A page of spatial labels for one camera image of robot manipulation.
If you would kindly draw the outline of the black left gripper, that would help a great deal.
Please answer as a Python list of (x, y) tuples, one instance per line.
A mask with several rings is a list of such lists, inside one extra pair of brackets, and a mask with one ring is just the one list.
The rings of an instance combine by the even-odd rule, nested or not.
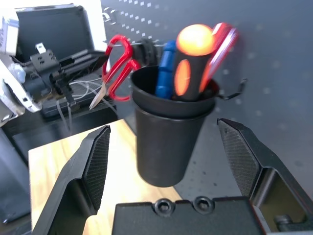
[[(38, 53), (30, 57), (29, 94), (39, 104), (49, 98), (65, 98), (70, 108), (76, 106), (69, 87), (69, 79), (51, 50), (44, 50), (42, 43), (36, 45)], [(94, 71), (108, 60), (105, 54), (87, 54), (74, 59), (74, 71)]]

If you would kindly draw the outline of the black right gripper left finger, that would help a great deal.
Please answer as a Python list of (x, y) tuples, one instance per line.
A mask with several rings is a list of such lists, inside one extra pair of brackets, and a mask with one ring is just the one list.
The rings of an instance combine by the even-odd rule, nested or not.
[(63, 166), (33, 227), (34, 235), (81, 235), (101, 206), (111, 129), (90, 132)]

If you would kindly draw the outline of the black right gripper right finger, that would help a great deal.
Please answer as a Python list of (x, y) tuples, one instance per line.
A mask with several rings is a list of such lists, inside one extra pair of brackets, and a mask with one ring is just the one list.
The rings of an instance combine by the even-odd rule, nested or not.
[(271, 232), (311, 232), (313, 202), (280, 158), (241, 123), (217, 120), (232, 174)]

